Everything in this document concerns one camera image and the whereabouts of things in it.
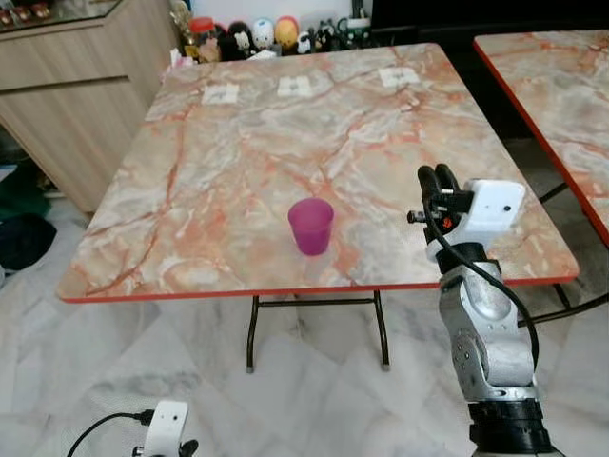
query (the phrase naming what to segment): bag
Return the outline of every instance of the bag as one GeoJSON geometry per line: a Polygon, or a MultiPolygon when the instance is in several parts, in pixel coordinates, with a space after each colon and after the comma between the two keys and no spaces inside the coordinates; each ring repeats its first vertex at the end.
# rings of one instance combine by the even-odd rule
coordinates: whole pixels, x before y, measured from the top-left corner
{"type": "Polygon", "coordinates": [[[0,266],[18,270],[36,263],[49,250],[57,229],[36,214],[0,223],[0,266]]]}

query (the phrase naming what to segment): tabletop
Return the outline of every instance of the tabletop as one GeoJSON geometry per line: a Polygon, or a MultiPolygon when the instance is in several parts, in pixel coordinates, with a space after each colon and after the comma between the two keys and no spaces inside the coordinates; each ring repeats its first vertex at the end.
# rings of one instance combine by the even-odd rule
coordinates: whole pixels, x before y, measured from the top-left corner
{"type": "Polygon", "coordinates": [[[609,245],[609,30],[486,35],[475,45],[609,245]]]}
{"type": "MultiPolygon", "coordinates": [[[[432,288],[417,169],[526,185],[441,48],[176,70],[158,93],[58,286],[68,302],[432,288]],[[335,209],[328,251],[302,255],[296,201],[335,209]]],[[[532,190],[489,255],[507,282],[577,276],[532,190]]]]}

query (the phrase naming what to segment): pink cup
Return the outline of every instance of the pink cup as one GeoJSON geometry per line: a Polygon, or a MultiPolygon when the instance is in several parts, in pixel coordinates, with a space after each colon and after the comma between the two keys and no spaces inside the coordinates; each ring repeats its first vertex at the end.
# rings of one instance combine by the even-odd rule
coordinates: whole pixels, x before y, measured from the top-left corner
{"type": "Polygon", "coordinates": [[[327,249],[333,219],[334,209],[321,198],[305,198],[287,214],[298,249],[306,255],[318,255],[327,249]]]}

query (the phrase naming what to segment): cabinet drawer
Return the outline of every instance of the cabinet drawer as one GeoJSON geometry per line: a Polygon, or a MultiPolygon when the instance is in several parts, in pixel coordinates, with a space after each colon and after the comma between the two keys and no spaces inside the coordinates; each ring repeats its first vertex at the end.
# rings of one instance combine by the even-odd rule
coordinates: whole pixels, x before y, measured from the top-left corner
{"type": "Polygon", "coordinates": [[[0,90],[123,76],[103,27],[0,41],[0,90]]]}
{"type": "Polygon", "coordinates": [[[146,110],[126,81],[0,95],[0,121],[82,211],[97,209],[146,110]]]}

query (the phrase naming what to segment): wooden cabinet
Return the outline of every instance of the wooden cabinet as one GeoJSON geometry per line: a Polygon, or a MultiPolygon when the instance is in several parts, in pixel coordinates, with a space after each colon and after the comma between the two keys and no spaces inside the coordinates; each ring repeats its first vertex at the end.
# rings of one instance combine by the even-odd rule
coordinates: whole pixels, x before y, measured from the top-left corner
{"type": "Polygon", "coordinates": [[[160,87],[177,45],[168,11],[123,0],[102,19],[0,34],[0,123],[82,211],[97,209],[160,87]]]}

